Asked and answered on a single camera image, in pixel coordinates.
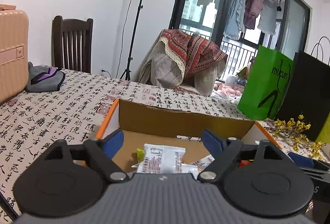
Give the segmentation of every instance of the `pink suitcase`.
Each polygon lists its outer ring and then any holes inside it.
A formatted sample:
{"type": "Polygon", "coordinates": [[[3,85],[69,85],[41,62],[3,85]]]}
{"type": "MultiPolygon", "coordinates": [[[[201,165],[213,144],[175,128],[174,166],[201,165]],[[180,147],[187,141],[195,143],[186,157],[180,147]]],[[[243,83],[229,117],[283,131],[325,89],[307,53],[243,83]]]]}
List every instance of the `pink suitcase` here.
{"type": "Polygon", "coordinates": [[[22,91],[29,79],[28,28],[29,19],[24,11],[0,11],[0,102],[22,91]]]}

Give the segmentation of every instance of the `green paper bag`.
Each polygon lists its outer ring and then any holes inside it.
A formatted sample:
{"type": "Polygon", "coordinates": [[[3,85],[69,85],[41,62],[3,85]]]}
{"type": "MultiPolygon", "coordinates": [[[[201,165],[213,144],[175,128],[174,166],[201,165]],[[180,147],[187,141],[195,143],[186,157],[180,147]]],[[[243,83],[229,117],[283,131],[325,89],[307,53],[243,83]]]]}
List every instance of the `green paper bag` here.
{"type": "Polygon", "coordinates": [[[293,63],[280,51],[259,46],[238,109],[252,120],[274,118],[285,96],[293,63]]]}
{"type": "Polygon", "coordinates": [[[322,141],[324,143],[330,143],[330,114],[328,115],[327,120],[325,121],[325,124],[323,125],[323,128],[318,135],[315,142],[322,141]]]}

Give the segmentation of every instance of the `cardboard box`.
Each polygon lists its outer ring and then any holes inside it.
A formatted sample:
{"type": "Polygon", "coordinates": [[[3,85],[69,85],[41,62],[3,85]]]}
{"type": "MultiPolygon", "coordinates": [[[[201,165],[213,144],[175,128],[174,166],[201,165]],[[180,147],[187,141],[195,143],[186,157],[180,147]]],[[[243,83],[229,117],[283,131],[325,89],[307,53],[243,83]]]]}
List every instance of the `cardboard box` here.
{"type": "Polygon", "coordinates": [[[124,132],[124,145],[114,156],[113,161],[125,172],[135,170],[131,166],[138,162],[136,149],[143,149],[145,143],[185,148],[183,163],[189,164],[204,158],[209,152],[202,142],[180,140],[176,136],[200,138],[205,129],[215,132],[222,138],[239,138],[246,144],[269,139],[278,146],[274,138],[255,121],[159,109],[116,99],[96,138],[101,139],[118,128],[124,132]]]}

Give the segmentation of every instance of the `yellow bag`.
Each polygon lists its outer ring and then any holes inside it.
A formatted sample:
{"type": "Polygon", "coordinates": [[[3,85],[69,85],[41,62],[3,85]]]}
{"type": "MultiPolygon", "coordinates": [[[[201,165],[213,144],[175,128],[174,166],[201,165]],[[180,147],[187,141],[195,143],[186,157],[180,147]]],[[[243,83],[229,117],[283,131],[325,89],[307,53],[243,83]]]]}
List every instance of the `yellow bag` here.
{"type": "Polygon", "coordinates": [[[330,114],[328,115],[323,128],[318,135],[316,142],[322,141],[324,143],[330,143],[330,114]]]}

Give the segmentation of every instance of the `dark brown chair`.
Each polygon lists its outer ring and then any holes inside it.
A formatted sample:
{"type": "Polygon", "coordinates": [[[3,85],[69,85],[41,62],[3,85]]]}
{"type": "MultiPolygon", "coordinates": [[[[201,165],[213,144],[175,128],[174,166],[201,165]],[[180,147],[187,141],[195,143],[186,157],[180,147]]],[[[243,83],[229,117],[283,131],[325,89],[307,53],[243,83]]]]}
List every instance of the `dark brown chair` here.
{"type": "Polygon", "coordinates": [[[58,68],[90,73],[93,19],[53,21],[54,64],[58,68]]]}

